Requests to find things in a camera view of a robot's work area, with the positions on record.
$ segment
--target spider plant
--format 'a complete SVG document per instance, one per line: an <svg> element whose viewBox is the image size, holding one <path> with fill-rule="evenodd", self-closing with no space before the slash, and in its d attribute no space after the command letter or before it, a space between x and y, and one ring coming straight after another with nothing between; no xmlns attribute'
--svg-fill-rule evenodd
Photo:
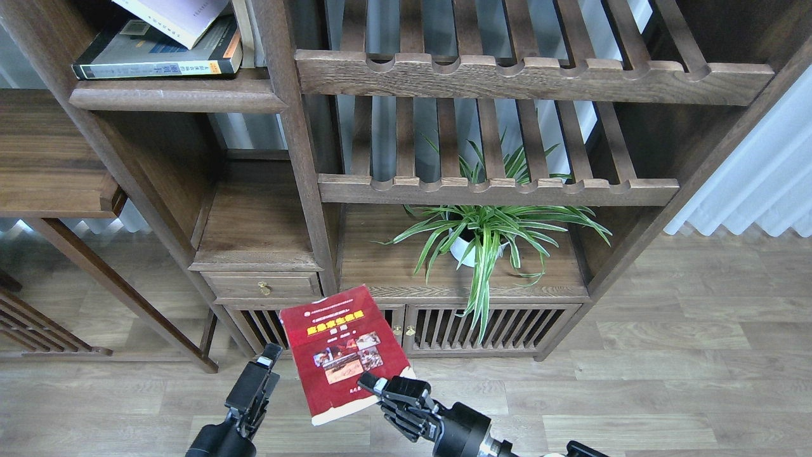
<svg viewBox="0 0 812 457"><path fill-rule="evenodd" d="M439 153L438 147L428 138L426 140ZM460 156L460 173L472 182L482 180L482 163L484 158L479 146L469 140L469 144L477 154L478 162L473 166ZM556 148L557 145L544 151L545 155ZM512 153L503 157L505 176L515 179L519 184L529 183L529 170L525 157L524 146L519 146ZM551 177L569 179L567 174L551 174ZM476 263L473 267L473 278L468 303L460 317L473 313L472 329L479 323L477 342L481 343L485 336L488 324L488 311L490 309L490 276L494 271L496 259L499 257L500 246L507 243L510 248L511 266L518 272L521 268L518 241L524 240L538 252L542 270L536 273L519 273L519 276L530 278L526 286L536 284L545 272L545 258L550 252L545 244L558 247L558 243L545 232L566 232L564 224L576 224L594 229L600 237L609 243L609 230L598 224L590 217L594 212L588 207L562 207L562 206L492 206L492 205L440 205L436 207L406 206L412 215L421 217L417 222L404 230L401 234L385 245L399 243L418 233L428 233L429 237L417 258L417 266L413 275L416 275L425 265L425 280L428 283L434 261L451 249L451 245L461 237L467 235L470 240L464 254L459 258L457 268L462 259L470 252L474 253Z"/></svg>

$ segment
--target book cover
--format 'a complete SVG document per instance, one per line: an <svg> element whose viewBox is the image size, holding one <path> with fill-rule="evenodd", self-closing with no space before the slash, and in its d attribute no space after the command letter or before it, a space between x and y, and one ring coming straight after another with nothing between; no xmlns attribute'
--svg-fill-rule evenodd
<svg viewBox="0 0 812 457"><path fill-rule="evenodd" d="M313 425L374 405L364 371L414 377L403 348L365 285L279 313Z"/></svg>
<svg viewBox="0 0 812 457"><path fill-rule="evenodd" d="M233 15L214 21L188 50L130 15L110 23L73 64L81 80L233 74L240 67L240 31Z"/></svg>
<svg viewBox="0 0 812 457"><path fill-rule="evenodd" d="M190 50L229 0L113 1Z"/></svg>

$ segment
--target brass knob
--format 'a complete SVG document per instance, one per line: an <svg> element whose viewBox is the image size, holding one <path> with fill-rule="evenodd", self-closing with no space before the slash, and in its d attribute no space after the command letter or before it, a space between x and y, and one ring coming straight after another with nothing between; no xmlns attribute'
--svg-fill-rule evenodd
<svg viewBox="0 0 812 457"><path fill-rule="evenodd" d="M265 282L265 281L259 281L259 282L257 282L257 285L259 286L259 293L260 293L260 294L263 294L263 295L266 295L266 296L267 296L267 295L270 295L270 289L271 289L271 288L270 288L270 287L268 287L268 283L267 283L267 282Z"/></svg>

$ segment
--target wooden cabinet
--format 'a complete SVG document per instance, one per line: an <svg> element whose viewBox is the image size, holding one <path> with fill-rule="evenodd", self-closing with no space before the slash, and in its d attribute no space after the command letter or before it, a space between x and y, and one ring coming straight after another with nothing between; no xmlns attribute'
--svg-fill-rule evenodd
<svg viewBox="0 0 812 457"><path fill-rule="evenodd" d="M283 342L281 307L366 283L414 355L519 351L541 359L812 60L805 0L651 0L654 18L643 33L624 0L603 0L617 60L597 58L577 0L551 1L566 59L540 55L522 0L503 2L512 55L499 59L483 52L473 1L449 2L457 50L449 57L425 52L418 0L400 2L400 52L389 55L365 48L365 1L346 1L331 49L323 2L254 0L269 67L231 80L76 81L70 63L115 7L106 1L2 2L0 20L244 351ZM355 96L346 170L335 95ZM396 98L397 147L388 153L396 167L387 176L370 172L383 154L371 140L373 96ZM416 170L414 98L432 99L436 109L434 178ZM475 185L457 167L455 98L476 99L486 179ZM528 185L500 170L495 98L515 107ZM547 174L539 98L555 100L572 184ZM578 100L593 101L599 118L587 138ZM289 160L228 163L210 112L279 113ZM413 222L401 203L591 205L614 236L606 246L574 229L533 287L498 267L490 339L471 351L468 337L450 336L465 328L451 316L470 273L442 259L426 284L412 276L419 240L372 243Z"/></svg>

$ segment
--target wooden furniture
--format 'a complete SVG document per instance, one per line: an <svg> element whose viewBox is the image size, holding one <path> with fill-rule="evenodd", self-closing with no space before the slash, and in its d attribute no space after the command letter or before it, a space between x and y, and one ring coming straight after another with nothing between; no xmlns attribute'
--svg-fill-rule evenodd
<svg viewBox="0 0 812 457"><path fill-rule="evenodd" d="M0 216L23 218L48 242L207 372L217 364L94 254L59 217L115 218L126 196L47 90L0 90ZM36 354L111 355L2 293L6 335Z"/></svg>
<svg viewBox="0 0 812 457"><path fill-rule="evenodd" d="M0 335L22 347L23 356L113 354L105 347L90 346L1 286Z"/></svg>
<svg viewBox="0 0 812 457"><path fill-rule="evenodd" d="M394 55L366 52L363 0L346 1L336 50L321 2L255 0L270 66L234 80L76 81L68 65L102 26L110 5L101 0L4 2L0 18L244 351L284 344L281 307L365 282L413 355L543 359L812 59L812 4L803 0L650 3L654 18L640 33L625 2L602 1L623 56L610 60L596 59L577 0L553 0L568 53L559 61L538 55L523 0L503 2L509 59L484 55L470 1L451 2L458 55L449 57L425 52L417 0L400 2ZM335 94L356 96L346 171ZM370 96L382 95L397 98L397 167L374 179ZM416 174L415 97L436 99L434 182ZM453 98L477 99L487 175L478 185L458 174ZM529 185L500 169L493 98L515 100ZM534 98L556 100L574 184L547 175ZM594 101L600 119L586 141L573 100ZM229 154L201 113L224 111L279 113L289 162L223 166ZM425 285L411 277L417 252L408 243L369 244L409 224L385 204L536 202L599 207L612 246L574 229L529 289L503 269L484 346L454 317L468 273L437 266Z"/></svg>

